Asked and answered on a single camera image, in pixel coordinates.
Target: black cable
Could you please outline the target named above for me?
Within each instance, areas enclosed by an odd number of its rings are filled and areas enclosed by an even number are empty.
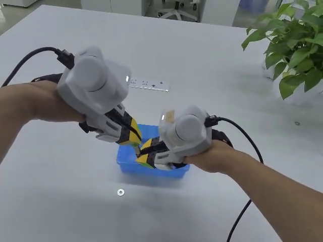
[[[5,80],[5,82],[2,84],[1,87],[7,86],[10,83],[10,81],[12,80],[12,78],[15,76],[15,74],[23,66],[23,64],[26,63],[30,58],[32,58],[34,55],[36,55],[38,53],[45,52],[45,51],[53,51],[57,55],[59,55],[61,53],[61,51],[59,49],[56,49],[54,47],[43,47],[43,48],[39,48],[39,49],[36,49],[36,50],[30,52],[16,65],[14,70],[10,73],[10,75],[8,76],[8,78]]]
[[[247,132],[244,131],[243,128],[241,128],[237,123],[233,122],[232,120],[230,119],[227,119],[227,118],[224,118],[224,117],[217,117],[217,121],[225,121],[227,123],[230,123],[232,124],[233,126],[235,126],[241,133],[243,133],[243,135],[247,138],[247,140],[251,143],[252,147],[254,148],[254,150],[256,151],[258,157],[259,157],[259,161],[263,164],[263,158],[261,156],[261,153],[258,149],[258,147],[256,146],[256,144],[254,143],[254,141],[251,139],[251,137],[247,134]],[[240,219],[242,218],[243,214],[246,212],[247,208],[250,206],[250,204],[252,203],[251,199],[247,202],[247,204],[244,206],[244,208],[242,209],[242,211],[240,212],[238,218],[236,219],[236,221],[234,222],[231,230],[230,230],[230,233],[229,233],[229,236],[228,236],[228,239],[227,239],[227,242],[230,242],[231,240],[231,237],[233,235],[233,232],[234,230],[236,229]]]
[[[74,56],[73,56],[73,54],[68,53],[66,50],[60,50],[60,49],[57,49],[57,48],[54,48],[54,47],[42,47],[42,48],[39,48],[39,49],[36,49],[36,50],[30,52],[25,57],[23,57],[23,59],[16,65],[14,70],[10,73],[10,75],[8,76],[8,78],[5,80],[5,82],[2,84],[1,87],[7,86],[11,82],[12,78],[17,74],[19,69],[30,58],[32,58],[33,56],[35,56],[35,55],[37,55],[37,54],[39,54],[41,52],[45,52],[45,51],[54,52],[58,56],[57,60],[60,63],[62,63],[66,68],[71,70],[74,67]]]
[[[261,156],[261,153],[258,149],[258,147],[256,146],[256,144],[254,143],[254,141],[251,139],[251,137],[247,134],[247,132],[244,131],[243,128],[241,128],[237,123],[233,122],[232,120],[225,118],[225,117],[218,117],[218,121],[225,121],[227,123],[232,124],[233,126],[235,126],[241,133],[243,133],[243,135],[247,138],[247,140],[251,143],[252,147],[254,148],[254,150],[256,151],[258,157],[259,157],[259,161],[263,164],[263,158]]]

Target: white tabletop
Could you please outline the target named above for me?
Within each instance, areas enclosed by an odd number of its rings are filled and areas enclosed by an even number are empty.
[[[0,37],[1,79],[36,48],[99,46],[135,76],[171,83],[169,93],[130,90],[124,105],[139,123],[157,125],[163,108],[197,104],[238,122],[270,167],[323,191],[322,100],[302,107],[275,100],[261,77],[267,43],[243,52],[244,38],[240,28],[42,6]],[[13,83],[62,70],[43,53]],[[233,127],[218,129],[255,156]],[[182,180],[124,175],[117,149],[75,123],[26,125],[0,168],[1,241],[226,240],[248,200],[234,181],[196,167]],[[252,205],[232,241],[280,240]]]

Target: chair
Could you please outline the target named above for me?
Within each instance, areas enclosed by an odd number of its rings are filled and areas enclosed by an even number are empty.
[[[194,15],[191,15],[183,10],[180,10],[179,8],[184,6],[184,3],[180,1],[175,1],[175,8],[174,9],[161,9],[158,11],[158,17],[161,19],[166,19],[169,18],[170,16],[175,15],[177,17],[178,20],[182,20],[181,16],[185,16],[187,18],[193,19],[195,22],[197,21],[197,17]]]

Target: white pot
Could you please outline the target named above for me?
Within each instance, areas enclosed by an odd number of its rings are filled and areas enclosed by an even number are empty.
[[[267,70],[265,67],[265,63],[263,62],[262,68],[263,68],[263,76],[273,79],[275,67],[272,66]],[[283,75],[281,74],[273,82],[273,93],[274,93],[275,97],[277,97],[281,100],[282,100],[282,96],[281,96],[281,93],[279,90],[279,83],[282,80],[282,78],[283,78]],[[323,92],[323,79],[315,87],[313,87],[312,89],[310,89],[307,92],[304,92],[304,85],[305,85],[304,83],[300,84],[295,89],[294,93],[291,96],[289,96],[288,98],[286,98],[284,101],[289,104],[301,105],[305,102],[312,100],[316,95]]]

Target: electrical outlet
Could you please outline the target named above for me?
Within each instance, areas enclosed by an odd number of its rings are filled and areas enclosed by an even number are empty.
[[[147,81],[138,78],[132,78],[129,82],[129,87],[165,92],[170,90],[170,85],[164,81]]]

